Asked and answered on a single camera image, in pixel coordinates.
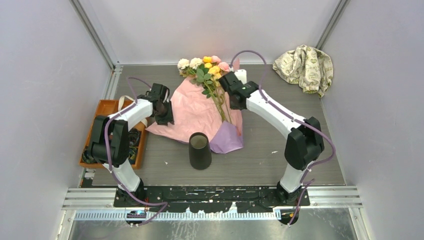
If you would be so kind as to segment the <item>cream ribbon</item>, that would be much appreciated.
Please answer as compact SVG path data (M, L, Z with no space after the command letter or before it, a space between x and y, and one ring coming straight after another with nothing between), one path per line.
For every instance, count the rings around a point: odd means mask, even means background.
M123 110L127 106L129 106L133 101L134 101L134 99L131 96L129 96L129 95L122 95L118 99L117 110L120 112L121 110ZM144 125L145 128L149 125L147 118L144 118L144 119L140 120L140 122Z

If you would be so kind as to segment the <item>pink purple wrapping paper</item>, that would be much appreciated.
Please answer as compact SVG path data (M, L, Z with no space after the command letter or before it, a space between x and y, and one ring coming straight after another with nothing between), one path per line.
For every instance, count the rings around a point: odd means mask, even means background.
M244 146L243 119L239 110L230 109L229 96L225 93L232 123L222 121L217 108L210 98L203 94L201 86L184 77L171 97L174 124L152 123L148 128L152 134L188 143L196 132L204 133L214 153L227 154Z

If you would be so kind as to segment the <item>purple flower bouquet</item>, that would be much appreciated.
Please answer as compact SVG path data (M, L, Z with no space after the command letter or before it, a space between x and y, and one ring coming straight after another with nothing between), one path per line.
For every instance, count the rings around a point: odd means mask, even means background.
M225 91L219 82L221 77L230 72L228 63L216 55L190 60L181 58L177 62L177 69L181 76L190 78L193 85L203 88L201 94L212 99L223 122L233 122Z

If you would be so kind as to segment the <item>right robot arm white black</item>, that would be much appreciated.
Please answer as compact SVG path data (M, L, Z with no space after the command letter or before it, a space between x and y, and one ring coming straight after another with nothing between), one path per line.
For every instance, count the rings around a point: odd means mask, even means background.
M284 157L287 166L276 185L283 205L291 205L301 192L302 177L307 168L324 151L321 124L315 117L297 115L274 100L253 81L240 80L235 72L218 79L229 95L232 110L249 110L271 124L286 140Z

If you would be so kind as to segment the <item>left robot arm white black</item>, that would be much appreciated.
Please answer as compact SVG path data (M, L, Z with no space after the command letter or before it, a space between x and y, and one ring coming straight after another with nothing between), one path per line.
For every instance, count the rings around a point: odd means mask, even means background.
M95 117L88 143L89 155L112 174L126 200L141 206L146 200L144 183L135 174L129 160L129 132L142 120L153 117L157 124L174 123L170 89L154 83L145 95L140 95L122 110Z

